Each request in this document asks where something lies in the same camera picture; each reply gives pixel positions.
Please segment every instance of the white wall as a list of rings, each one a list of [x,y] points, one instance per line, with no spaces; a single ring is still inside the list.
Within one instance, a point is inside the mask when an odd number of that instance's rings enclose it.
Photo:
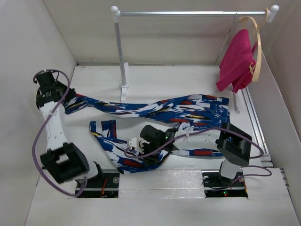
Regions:
[[[261,37],[262,49],[267,56],[273,46],[276,38],[281,33],[288,18],[292,15],[300,0],[273,0],[273,5],[279,6],[279,11],[272,23],[269,24],[269,29]]]
[[[267,56],[299,137],[301,137],[300,21],[301,3],[286,22]]]
[[[0,1],[0,30],[0,225],[19,226],[38,179],[31,147],[43,122],[32,77],[45,68],[71,77],[75,61],[41,0]]]
[[[118,62],[112,5],[121,11],[260,11],[274,1],[282,0],[44,0],[77,62],[109,63]],[[125,60],[212,64],[232,21],[233,17],[123,17]]]
[[[301,142],[279,87],[262,58],[258,82],[248,86],[274,167],[284,168],[294,208],[301,220]]]

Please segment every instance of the garment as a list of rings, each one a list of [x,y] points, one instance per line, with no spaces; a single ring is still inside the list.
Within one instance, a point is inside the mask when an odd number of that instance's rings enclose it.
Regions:
[[[226,89],[231,83],[233,92],[245,88],[252,82],[250,65],[253,68],[256,61],[247,29],[240,30],[233,38],[220,65],[220,80],[216,83],[219,91]]]
[[[227,98],[201,94],[161,100],[152,104],[112,103],[76,95],[71,101],[64,103],[64,107],[66,114],[89,106],[119,118],[143,117],[165,123],[178,122],[176,127],[183,130],[203,130],[210,127],[220,127],[223,122],[230,121],[228,104],[229,99]],[[159,162],[145,163],[141,159],[132,159],[124,155],[127,140],[117,138],[115,120],[91,121],[90,131],[115,167],[125,174],[156,169],[170,154],[198,158],[222,157],[219,151],[210,149],[178,150],[171,153],[161,150]],[[138,155],[136,150],[131,150],[131,152],[136,156]]]
[[[179,129],[190,129],[189,123],[182,123]],[[149,164],[141,159],[132,159],[124,155],[124,151],[127,148],[127,141],[117,138],[116,131],[116,121],[91,121],[90,122],[90,131],[97,139],[103,150],[107,153],[111,159],[113,165],[119,170],[122,174],[134,173],[149,171],[158,168],[164,160],[170,154],[182,156],[182,157],[194,157],[194,158],[219,158],[223,157],[222,153],[217,150],[211,149],[193,149],[193,150],[176,150],[171,153],[162,150],[159,152],[159,159],[157,163]],[[138,151],[130,150],[128,151],[132,155],[137,156]]]

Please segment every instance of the wire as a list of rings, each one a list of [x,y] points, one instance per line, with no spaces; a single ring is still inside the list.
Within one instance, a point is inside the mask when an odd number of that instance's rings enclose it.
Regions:
[[[232,190],[232,188],[233,188],[233,184],[231,184],[231,187],[230,187],[229,191],[231,191],[231,190]]]
[[[246,188],[246,183],[245,183],[245,180],[238,180],[240,183],[243,183],[244,184],[244,187],[245,187],[245,192],[248,193],[248,189]]]
[[[60,76],[60,73],[59,72],[57,72],[57,77],[56,77],[56,82],[57,82],[57,80],[58,80],[58,77]]]
[[[239,137],[239,138],[241,138],[241,139],[249,142],[250,144],[254,145],[255,147],[257,147],[259,149],[259,151],[260,151],[260,154],[257,155],[257,156],[250,157],[250,159],[257,159],[257,158],[260,158],[260,157],[262,157],[264,155],[264,151],[262,150],[262,148],[259,147],[259,145],[256,144],[256,143],[254,143],[252,140],[250,140],[250,139],[246,138],[245,136],[242,136],[242,135],[240,135],[240,134],[238,134],[236,132],[233,132],[231,130],[224,129],[224,128],[219,128],[219,127],[211,127],[211,128],[207,128],[207,129],[204,129],[204,130],[201,130],[201,131],[194,132],[194,133],[179,135],[179,136],[174,137],[173,139],[167,141],[165,144],[163,144],[161,147],[157,148],[155,151],[152,151],[152,152],[150,152],[148,154],[144,154],[144,155],[139,155],[139,156],[128,155],[127,151],[129,151],[131,148],[126,148],[124,150],[124,155],[126,157],[132,158],[132,159],[143,159],[145,157],[148,157],[148,156],[151,156],[151,155],[157,153],[158,151],[161,151],[165,146],[169,145],[170,143],[174,142],[177,139],[180,139],[180,138],[185,137],[185,136],[195,136],[195,135],[202,134],[202,133],[205,133],[205,132],[210,131],[210,130],[219,130],[219,131],[230,133],[232,135],[235,135],[235,136],[237,136],[237,137]]]
[[[105,181],[104,181],[104,185],[103,185],[103,187],[102,187],[102,192],[100,193],[100,197],[102,197],[102,195],[104,194],[104,188],[105,188],[105,185],[107,184],[107,182],[108,182],[108,179],[106,178],[105,179]]]
[[[62,71],[59,71],[59,70],[53,70],[53,69],[48,69],[48,70],[42,70],[42,71],[39,71],[38,73],[36,73],[33,77],[33,82],[36,83],[36,77],[43,73],[43,72],[58,72],[58,73],[61,73],[63,74],[66,79],[67,79],[67,90],[65,91],[65,93],[63,94],[62,98],[57,102],[56,106],[52,109],[51,113],[49,114],[49,116],[46,118],[46,120],[44,121],[44,123],[42,124],[41,128],[39,129],[34,141],[33,141],[33,144],[32,144],[32,158],[33,158],[33,162],[37,168],[37,170],[39,171],[39,173],[41,174],[41,176],[46,180],[46,182],[52,186],[54,189],[56,189],[57,191],[67,195],[67,196],[71,196],[71,197],[78,197],[80,196],[84,189],[86,188],[87,186],[87,182],[88,182],[88,179],[87,177],[84,177],[84,181],[83,183],[81,184],[80,186],[80,190],[76,193],[76,194],[71,194],[69,192],[66,192],[64,191],[63,189],[59,188],[56,184],[54,184],[48,177],[47,175],[43,172],[41,166],[39,165],[39,162],[38,162],[38,159],[37,159],[37,155],[36,155],[36,145],[37,145],[37,142],[39,140],[39,137],[41,136],[41,133],[42,131],[44,130],[44,128],[46,127],[47,123],[49,122],[52,114],[56,111],[56,109],[59,107],[59,105],[63,102],[63,100],[65,99],[66,95],[68,94],[68,91],[69,91],[69,88],[70,88],[70,80],[68,78],[68,76],[62,72]]]
[[[269,172],[269,174],[252,174],[252,173],[250,173],[250,174],[241,175],[241,176],[237,177],[235,180],[233,180],[232,183],[229,186],[222,187],[222,188],[219,188],[219,189],[214,189],[214,190],[211,190],[211,191],[218,192],[218,191],[222,191],[224,189],[227,189],[229,187],[232,187],[234,183],[236,183],[237,181],[239,181],[241,178],[245,178],[245,177],[250,177],[250,176],[254,176],[254,177],[269,177],[269,176],[272,176],[272,172],[269,169],[264,168],[262,166],[250,165],[250,166],[242,166],[241,168],[247,168],[247,167],[260,168],[260,169],[263,169],[263,170]]]
[[[219,189],[219,187],[209,187],[211,189]]]

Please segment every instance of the black bracket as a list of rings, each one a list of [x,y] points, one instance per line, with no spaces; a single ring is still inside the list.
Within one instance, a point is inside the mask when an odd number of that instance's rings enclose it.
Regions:
[[[68,157],[67,160],[58,162],[62,155]],[[85,155],[74,145],[74,143],[64,143],[61,148],[48,150],[40,156],[45,169],[51,174],[59,184],[70,181],[73,178],[90,170]]]
[[[209,188],[220,188],[220,187],[227,187],[230,186],[232,181],[231,179],[221,178],[220,172],[219,171],[204,171],[202,172],[203,175],[203,185],[204,187],[209,187]],[[238,171],[236,173],[235,179],[238,178],[239,176],[242,176],[243,173],[241,171]],[[234,184],[231,185],[232,187],[243,187],[244,184],[240,181],[236,181]]]
[[[252,137],[249,134],[245,133],[229,122],[223,123],[222,128],[231,130],[248,138],[249,140],[252,140]],[[217,149],[232,164],[238,166],[249,165],[251,144],[246,140],[230,133],[221,131],[220,137],[215,141],[215,143],[217,144]]]
[[[44,104],[54,101],[59,101],[67,90],[67,86],[55,80],[52,72],[44,72],[36,77],[35,83],[39,83],[40,88],[37,91],[36,105],[37,108],[44,106]],[[69,89],[64,102],[68,103],[76,95],[75,89]]]
[[[117,170],[104,169],[95,162],[98,174],[88,179],[87,186],[78,198],[118,198],[119,175]],[[76,192],[80,190],[82,181],[77,181]]]
[[[143,144],[143,154],[151,153],[169,140],[173,139],[177,131],[178,129],[168,129],[166,130],[166,132],[163,132],[151,125],[146,125],[140,133],[140,137],[149,142],[149,144]],[[174,150],[173,143],[170,143],[166,147],[164,147],[164,150],[168,152]],[[143,161],[145,163],[154,164],[158,162],[158,159],[159,155],[158,153],[155,153],[149,157],[143,158]]]

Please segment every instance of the white enclosure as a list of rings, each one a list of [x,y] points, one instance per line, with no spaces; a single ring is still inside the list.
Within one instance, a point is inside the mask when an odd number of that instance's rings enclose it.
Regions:
[[[259,81],[238,92],[240,114],[234,111],[230,88],[217,91],[219,68],[213,65],[233,17],[133,17],[120,21],[123,56],[130,64],[128,103],[194,93],[228,97],[231,122],[267,148],[265,159],[251,164],[273,164],[273,175],[246,178],[248,198],[205,198],[201,170],[218,170],[222,159],[170,156],[158,170],[121,175],[116,199],[70,199],[39,179],[31,148],[43,118],[35,105],[38,86],[32,77],[42,69],[59,69],[72,78],[71,87],[78,93],[119,102],[121,76],[112,5],[122,11],[263,11],[274,4],[280,11],[261,34],[267,61],[263,57]],[[2,1],[0,225],[299,225],[300,5],[300,0]],[[264,18],[255,19],[260,23]],[[226,47],[240,28],[236,20]],[[111,117],[92,108],[66,117],[71,138],[80,150],[103,169],[113,169],[88,129],[90,121],[107,119]],[[119,136],[126,138],[129,131],[138,134],[146,124],[167,128],[153,121],[120,119]],[[37,155],[44,153],[45,147],[43,134]],[[257,153],[252,148],[252,155]],[[269,155],[273,163],[264,162]],[[74,192],[75,183],[62,187]]]

